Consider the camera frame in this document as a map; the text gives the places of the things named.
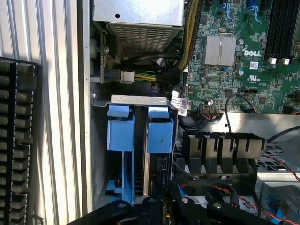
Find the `black ram slot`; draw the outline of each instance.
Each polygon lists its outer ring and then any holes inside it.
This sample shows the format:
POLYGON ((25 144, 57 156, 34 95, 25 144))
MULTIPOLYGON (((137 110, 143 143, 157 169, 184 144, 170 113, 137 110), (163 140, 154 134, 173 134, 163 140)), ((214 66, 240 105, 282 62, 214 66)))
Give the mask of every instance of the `black ram slot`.
POLYGON ((259 9, 261 11, 265 11, 265 10, 269 9, 269 6, 270 6, 270 0, 261 0, 259 9))
POLYGON ((265 59, 291 58, 300 0, 273 0, 265 59))

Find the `cable bundle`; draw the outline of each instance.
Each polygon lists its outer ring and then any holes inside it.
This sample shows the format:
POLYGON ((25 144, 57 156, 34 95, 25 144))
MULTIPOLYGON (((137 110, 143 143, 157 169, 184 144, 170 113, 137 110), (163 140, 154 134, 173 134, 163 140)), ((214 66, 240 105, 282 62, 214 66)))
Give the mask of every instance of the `cable bundle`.
POLYGON ((186 68, 195 50, 202 6, 203 0, 190 1, 185 19, 182 56, 172 68, 158 73, 157 80, 172 80, 186 68))
POLYGON ((186 123, 182 116, 178 117, 179 124, 185 131, 199 131, 208 123, 208 117, 203 115, 203 119, 197 120, 194 123, 186 123))

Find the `yellow wire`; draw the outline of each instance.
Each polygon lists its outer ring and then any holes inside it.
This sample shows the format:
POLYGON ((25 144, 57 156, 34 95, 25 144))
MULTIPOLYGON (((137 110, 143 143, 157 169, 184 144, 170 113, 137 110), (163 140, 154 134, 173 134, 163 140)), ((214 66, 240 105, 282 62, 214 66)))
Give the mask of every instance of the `yellow wire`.
POLYGON ((136 74, 135 76, 147 76, 150 78, 155 78, 155 75, 151 75, 151 74, 136 74))
POLYGON ((187 63, 188 60, 188 51, 190 49, 191 43, 192 43, 192 38, 193 38, 193 32, 194 32, 194 24, 196 22, 196 15, 197 15, 197 5, 199 3, 199 0, 193 0, 192 5, 191 5, 191 12, 188 15, 188 19, 187 19, 187 24, 185 24, 185 26, 188 26, 187 29, 187 39, 186 39, 186 51, 187 54, 184 54, 183 56, 183 60, 182 63, 179 65, 179 69, 180 70, 184 70, 184 67, 187 63))
POLYGON ((147 80, 152 80, 156 81, 155 77, 148 77, 148 76, 143 76, 143 75, 135 75, 137 78, 142 78, 142 79, 147 79, 147 80))

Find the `chip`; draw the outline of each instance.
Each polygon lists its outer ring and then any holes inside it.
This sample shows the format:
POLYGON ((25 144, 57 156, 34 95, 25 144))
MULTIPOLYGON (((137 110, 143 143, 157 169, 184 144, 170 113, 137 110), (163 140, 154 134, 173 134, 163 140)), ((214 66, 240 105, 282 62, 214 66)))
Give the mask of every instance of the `chip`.
POLYGON ((226 90, 225 91, 225 98, 229 98, 233 94, 232 90, 226 90))
POLYGON ((207 22, 207 15, 201 14, 200 23, 201 24, 206 24, 206 22, 207 22))
POLYGON ((259 97, 258 104, 266 104, 266 102, 267 102, 267 97, 259 97))

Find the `capacitor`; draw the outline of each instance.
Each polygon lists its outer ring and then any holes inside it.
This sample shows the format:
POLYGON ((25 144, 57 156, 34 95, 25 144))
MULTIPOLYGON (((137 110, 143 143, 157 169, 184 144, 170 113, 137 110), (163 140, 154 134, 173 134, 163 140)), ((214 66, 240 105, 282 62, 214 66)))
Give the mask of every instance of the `capacitor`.
POLYGON ((0 103, 0 112, 7 113, 8 112, 8 104, 0 103))
POLYGON ((276 64, 270 64, 269 69, 276 69, 276 64))
POLYGON ((0 150, 7 150, 8 143, 7 142, 0 142, 0 150))
POLYGON ((0 189, 0 196, 5 196, 5 189, 0 189))
POLYGON ((5 177, 0 177, 0 185, 5 185, 5 184, 6 184, 5 177))
POLYGON ((5 129, 0 129, 0 137, 7 138, 8 137, 8 131, 5 129))
POLYGON ((0 125, 8 125, 8 118, 6 116, 0 116, 0 125))
POLYGON ((238 69, 238 70, 236 71, 236 75, 238 75, 238 76, 244 75, 244 70, 243 70, 243 69, 238 69))
POLYGON ((9 86, 9 77, 0 76, 0 84, 3 86, 9 86))
POLYGON ((0 173, 6 173, 6 166, 0 165, 0 173))
POLYGON ((213 100, 205 100, 204 103, 206 105, 213 105, 214 104, 214 101, 213 100))
POLYGON ((244 40, 243 39, 240 39, 239 40, 239 45, 243 45, 244 44, 244 40))
POLYGON ((1 162, 6 162, 8 159, 8 156, 6 154, 1 153, 0 154, 0 161, 1 162))
POLYGON ((9 92, 7 90, 0 90, 0 98, 1 99, 8 99, 9 98, 9 92))
POLYGON ((31 114, 32 105, 28 106, 20 106, 16 105, 15 107, 15 113, 18 115, 30 115, 31 114))
POLYGON ((30 93, 20 93, 17 92, 15 98, 17 102, 31 102, 31 94, 30 93))

